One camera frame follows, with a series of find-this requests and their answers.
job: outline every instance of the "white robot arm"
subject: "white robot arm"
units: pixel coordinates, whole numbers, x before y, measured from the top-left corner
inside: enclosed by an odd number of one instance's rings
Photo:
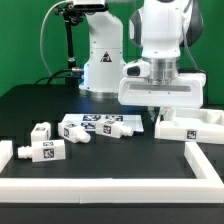
[[[145,0],[143,8],[131,18],[131,39],[143,51],[142,59],[124,67],[126,77],[119,88],[121,104],[201,107],[205,74],[177,70],[179,46],[185,34],[191,31],[191,39],[187,40],[191,45],[202,32],[197,3],[198,0]],[[192,20],[199,21],[198,27],[192,25]]]

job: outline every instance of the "black table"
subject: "black table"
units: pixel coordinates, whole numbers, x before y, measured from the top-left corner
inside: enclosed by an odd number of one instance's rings
[[[30,145],[36,123],[57,124],[67,113],[139,114],[144,133],[114,139],[91,133],[88,144],[66,141],[66,160],[18,160],[17,148]],[[0,178],[194,178],[184,158],[184,143],[154,139],[146,108],[117,100],[78,95],[62,85],[21,85],[0,98],[0,140],[13,140],[14,156]],[[224,147],[199,144],[224,179]],[[223,223],[222,204],[1,204],[0,223]]]

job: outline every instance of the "green backdrop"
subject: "green backdrop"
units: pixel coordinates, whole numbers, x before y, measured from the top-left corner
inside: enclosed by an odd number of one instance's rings
[[[31,84],[48,76],[40,57],[40,28],[48,9],[59,0],[1,1],[0,15],[0,95],[19,84]],[[204,20],[204,33],[191,47],[200,69],[207,72],[209,98],[224,104],[224,1],[200,0]],[[124,24],[124,59],[126,62],[140,57],[140,49],[128,41],[128,19],[134,4],[111,4],[110,12]],[[74,50],[78,64],[84,64],[89,55],[88,24],[86,21],[73,29]],[[53,72],[67,66],[65,30],[62,17],[52,14],[45,29],[46,60]],[[182,51],[181,67],[191,67]]]

